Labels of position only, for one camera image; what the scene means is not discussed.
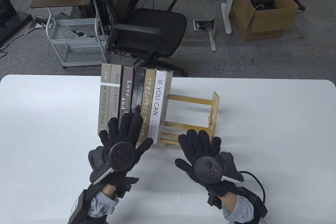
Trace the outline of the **person's right hand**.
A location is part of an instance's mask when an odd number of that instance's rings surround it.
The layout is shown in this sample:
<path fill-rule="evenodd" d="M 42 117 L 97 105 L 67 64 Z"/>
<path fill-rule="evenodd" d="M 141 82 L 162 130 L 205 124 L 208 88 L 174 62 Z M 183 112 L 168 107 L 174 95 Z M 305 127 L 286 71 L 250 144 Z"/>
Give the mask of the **person's right hand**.
<path fill-rule="evenodd" d="M 200 130 L 196 132 L 194 129 L 190 129 L 186 134 L 178 136 L 178 142 L 189 163 L 181 158 L 177 158 L 175 159 L 175 165 L 186 172 L 192 181 L 205 187 L 208 192 L 217 197 L 223 197 L 228 192 L 236 194 L 239 191 L 238 187 L 231 181 L 224 180 L 215 184 L 204 183 L 195 173 L 195 164 L 200 158 L 214 158 L 220 153 L 222 144 L 220 137 L 214 137 L 213 141 L 210 142 L 209 134 L 206 131 Z"/>

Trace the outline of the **person's left hand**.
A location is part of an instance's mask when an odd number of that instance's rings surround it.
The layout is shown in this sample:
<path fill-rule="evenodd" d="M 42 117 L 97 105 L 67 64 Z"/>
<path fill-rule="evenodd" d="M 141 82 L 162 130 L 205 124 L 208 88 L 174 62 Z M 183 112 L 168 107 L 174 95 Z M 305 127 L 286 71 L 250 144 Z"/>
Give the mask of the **person's left hand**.
<path fill-rule="evenodd" d="M 127 177 L 127 173 L 154 142 L 152 138 L 147 138 L 137 146 L 142 124 L 143 118 L 140 114 L 126 113 L 120 122 L 117 118 L 110 119 L 108 130 L 101 130 L 99 133 L 102 146 L 88 153 L 92 168 L 89 180 L 92 184 L 119 187 L 139 181 L 139 178 Z"/>

